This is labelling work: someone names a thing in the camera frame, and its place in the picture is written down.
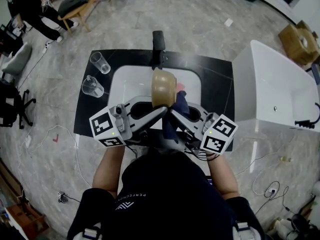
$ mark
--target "marble floor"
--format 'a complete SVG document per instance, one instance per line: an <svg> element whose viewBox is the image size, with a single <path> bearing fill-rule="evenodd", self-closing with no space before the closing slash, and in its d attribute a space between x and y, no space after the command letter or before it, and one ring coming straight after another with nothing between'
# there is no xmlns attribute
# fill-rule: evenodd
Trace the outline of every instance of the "marble floor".
<svg viewBox="0 0 320 240"><path fill-rule="evenodd" d="M233 20L230 27L224 25L228 18ZM168 51L232 61L253 39L283 53L278 33L288 24L260 0L101 0L86 22L91 32L79 26L69 36L60 30L63 42L50 44L44 55L47 38L35 29L27 33L24 40L33 52L17 86L20 91L30 89L29 97L37 99L36 106L27 111L34 125L19 130L16 122L12 128L0 128L0 157L21 181L32 205L62 236L67 235L78 203L58 203L58 191L79 200L88 188L75 152L89 183L105 152L92 138L73 134L81 81L92 50L152 49L152 31L163 30ZM59 126L48 132L56 125L69 129L71 135ZM294 212L310 198L320 176L319 140L318 134L308 131L260 129L252 133L240 125L233 151L226 158L237 174L241 195L254 212L267 200L252 190L257 176L254 190L258 194L274 180L280 182L280 194L289 186L285 205ZM291 162L279 163L281 157ZM122 171L133 158L126 150ZM209 174L205 162L194 161ZM278 198L266 204L257 217L266 229L274 218L289 215Z"/></svg>

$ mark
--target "cable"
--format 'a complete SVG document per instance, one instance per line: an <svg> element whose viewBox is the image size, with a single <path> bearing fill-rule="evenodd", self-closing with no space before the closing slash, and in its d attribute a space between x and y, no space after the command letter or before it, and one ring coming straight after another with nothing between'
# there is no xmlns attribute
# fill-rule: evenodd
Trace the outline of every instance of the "cable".
<svg viewBox="0 0 320 240"><path fill-rule="evenodd" d="M128 149L130 149L134 154L135 154L135 158L138 158L138 152L136 149L132 149L131 147L129 147L128 145L125 145Z"/></svg>
<svg viewBox="0 0 320 240"><path fill-rule="evenodd" d="M265 154L264 156L262 156L262 157L260 157L260 158L254 159L254 160L252 161L252 163L250 163L249 166L248 166L245 170L243 170L243 171L235 174L234 176L238 176L238 175L240 175L240 174L243 174L246 170L248 170L248 169L251 167L251 165L252 165L255 161L261 160L261 159L265 158L266 156L269 156L269 155L273 155L273 154L278 153L278 151L279 151L280 149L282 149L282 147L283 147L284 145L290 144L290 143L292 142L292 140L294 139L295 136L296 136L296 135L293 135L292 139L291 139L289 142L282 144L281 147L279 147L279 149L278 149L276 152L268 153L268 154Z"/></svg>
<svg viewBox="0 0 320 240"><path fill-rule="evenodd" d="M80 175L81 175L82 179L85 181L85 183L91 188L91 185L85 180L84 176L82 175L82 171L81 171L80 164L79 164L79 158L78 158L78 144L77 144L75 138L72 136L72 134L71 134L71 132L69 131L68 128L65 128L65 127L57 124L56 126L54 126L54 127L50 128L49 130L47 130L46 135L45 135L45 137L43 138L41 144L38 145L33 151L31 151L30 155L31 155L33 152L35 152L38 148L40 148L40 147L44 144L45 139L47 138L49 131L53 130L53 129L56 128L56 127L61 127L61 128L65 129L65 130L67 130L68 133L70 134L70 136L72 137L72 139L74 140L75 147L76 147L76 149L75 149L75 157L76 157L76 162L77 162L77 165L78 165L78 168L79 168L79 171L80 171Z"/></svg>
<svg viewBox="0 0 320 240"><path fill-rule="evenodd" d="M17 90L19 91L19 89L21 88L21 86L25 83L25 81L27 80L28 76L31 74L32 70L34 70L34 68L36 67L36 65L38 65L38 63L41 61L41 59L45 56L45 53L42 54L41 58L36 62L36 64L33 66L33 68L30 70L30 72L28 73L28 75L25 77L25 79L23 80L22 84L20 85L19 88L17 88Z"/></svg>
<svg viewBox="0 0 320 240"><path fill-rule="evenodd" d="M38 86L38 84L39 84L39 74L38 74L37 79L36 79L36 86ZM35 118L36 118L36 108L37 108L37 104L35 104L35 106L34 106L33 119L32 119L32 121L34 121ZM33 125L30 127L30 130L28 131L28 133L27 133L26 136L28 136L28 135L30 134L32 128L33 128ZM25 187L22 185L22 178L21 178L21 173L20 173L20 165L21 165L21 159L20 159L20 157L21 157L21 155L22 155L22 146L23 146L23 144L24 144L25 142L26 142L26 138L24 138L24 141L22 142L22 144L21 144L21 146L20 146L20 154L17 154L17 155L18 155L18 160L19 160L19 164L18 164L18 166L17 166L17 169L18 169L18 174L19 174L19 178L20 178L20 184L21 184L21 186L22 186L21 195L16 197L16 199L17 199L18 202L19 202L19 198L22 198L22 197L24 196L24 191L25 191Z"/></svg>
<svg viewBox="0 0 320 240"><path fill-rule="evenodd" d="M319 108L319 110L320 110L320 105L318 104L318 103L314 103L318 108ZM316 123L318 123L319 122L319 120L320 120L320 114L319 114L319 117L317 118L317 120L315 120L315 121L313 121L313 122L310 122L310 124L312 124L312 125L315 125Z"/></svg>
<svg viewBox="0 0 320 240"><path fill-rule="evenodd" d="M192 152L191 150L190 151L184 151L184 153L186 154L191 154L193 155L194 157L196 157L197 159L199 159L200 161L204 161L204 162L210 162L210 161L213 161L215 160L216 158L218 158L220 156L220 154L216 155L215 153L213 154L206 154L205 151L200 151L198 154L195 154L194 152Z"/></svg>
<svg viewBox="0 0 320 240"><path fill-rule="evenodd" d="M280 163L281 163L281 162L277 162L277 163L275 163L275 164L273 164L273 165L270 165L268 168L265 168L265 169L263 169L262 171L259 172L259 174L255 177L255 179L254 179L254 181L253 181L253 183L252 183L252 191L253 191L253 193L255 193L257 196L261 196L261 195L264 195L264 194L265 194L265 192L258 194L258 193L255 191L254 185L255 185L255 183L256 183L256 180L257 180L257 178L259 177L259 175L260 175L262 172L268 170L269 168L271 168L271 167L273 167L273 166L277 166L277 165L280 164Z"/></svg>
<svg viewBox="0 0 320 240"><path fill-rule="evenodd" d="M266 195L266 194L267 194L267 191L269 190L269 188L270 188L270 187L272 186L272 184L274 184L274 183L277 183L277 184L278 184L277 190L276 190L276 191L272 191L271 195L267 196L267 195ZM283 205L283 207L284 207L287 211L295 214L295 213L292 212L288 207L285 206L285 195L287 194L287 192L288 192L288 190L289 190L289 186L286 186L286 187L284 188L282 195L276 197L276 195L278 194L279 190L280 190L280 182L277 181L277 180L271 182L271 184L266 188L266 190L265 190L264 193L263 193L264 197L265 197L265 198L268 198L268 201L266 201L266 202L258 209L258 211L257 211L254 215L257 215L257 213L258 213L267 203L269 203L270 201L273 201L273 200L276 200L276 199L282 198L282 197L283 197L283 200L282 200L282 205Z"/></svg>
<svg viewBox="0 0 320 240"><path fill-rule="evenodd" d="M74 199L74 198L68 196L66 193L65 193L64 195L65 195L67 198L72 199L72 200L75 200L75 201L77 201L78 203L80 203L80 201L78 201L77 199Z"/></svg>

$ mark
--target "blue cloth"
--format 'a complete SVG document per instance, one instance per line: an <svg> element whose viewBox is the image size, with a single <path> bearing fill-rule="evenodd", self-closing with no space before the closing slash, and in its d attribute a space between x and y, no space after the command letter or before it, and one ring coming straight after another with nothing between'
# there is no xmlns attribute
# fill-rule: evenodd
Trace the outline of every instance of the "blue cloth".
<svg viewBox="0 0 320 240"><path fill-rule="evenodd" d="M183 116L188 116L190 114L190 110L188 107L188 103L186 101L187 93L184 90L179 91L176 94L176 102L171 106L171 109L177 111ZM166 140L174 140L178 143L178 136L177 136L177 128L178 123L175 117L170 114L170 109L162 118L162 134Z"/></svg>

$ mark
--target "person in black pants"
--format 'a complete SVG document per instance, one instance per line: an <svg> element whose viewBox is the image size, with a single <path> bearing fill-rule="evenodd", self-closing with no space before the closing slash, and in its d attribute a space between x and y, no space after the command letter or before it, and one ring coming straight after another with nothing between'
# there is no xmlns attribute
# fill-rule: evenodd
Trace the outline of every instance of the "person in black pants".
<svg viewBox="0 0 320 240"><path fill-rule="evenodd" d="M47 6L43 10L41 3L42 0L12 0L8 2L8 8L11 16L17 18L19 27L22 27L22 20L24 20L47 38L56 40L59 43L63 40L60 33L45 25L40 16L52 20L65 30L67 30L67 27L62 20L58 20L58 12L54 8ZM79 25L78 22L73 22L69 19L66 22L69 28Z"/></svg>

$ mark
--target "white shoe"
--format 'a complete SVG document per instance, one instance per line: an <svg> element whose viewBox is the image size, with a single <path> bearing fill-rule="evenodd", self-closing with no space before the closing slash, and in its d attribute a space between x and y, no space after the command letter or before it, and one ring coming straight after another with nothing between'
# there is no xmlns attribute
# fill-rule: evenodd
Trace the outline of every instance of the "white shoe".
<svg viewBox="0 0 320 240"><path fill-rule="evenodd" d="M64 39L64 38L60 35L60 36L57 38L56 42L57 42L57 43L60 43L63 39Z"/></svg>
<svg viewBox="0 0 320 240"><path fill-rule="evenodd" d="M73 26L71 27L72 29L75 29L76 27L79 26L79 22L78 21L74 21L73 22Z"/></svg>

